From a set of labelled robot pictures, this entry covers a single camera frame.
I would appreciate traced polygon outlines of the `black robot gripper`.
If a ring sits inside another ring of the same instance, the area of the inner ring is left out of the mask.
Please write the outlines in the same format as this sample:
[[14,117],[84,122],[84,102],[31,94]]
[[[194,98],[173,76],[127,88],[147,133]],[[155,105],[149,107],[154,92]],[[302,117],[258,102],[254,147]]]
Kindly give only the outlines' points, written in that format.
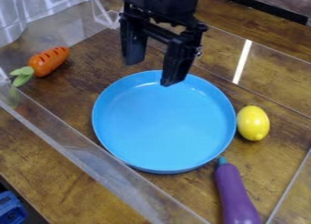
[[147,39],[169,44],[161,85],[185,81],[201,53],[209,26],[195,18],[198,0],[123,0],[121,14],[122,54],[129,66],[145,60]]

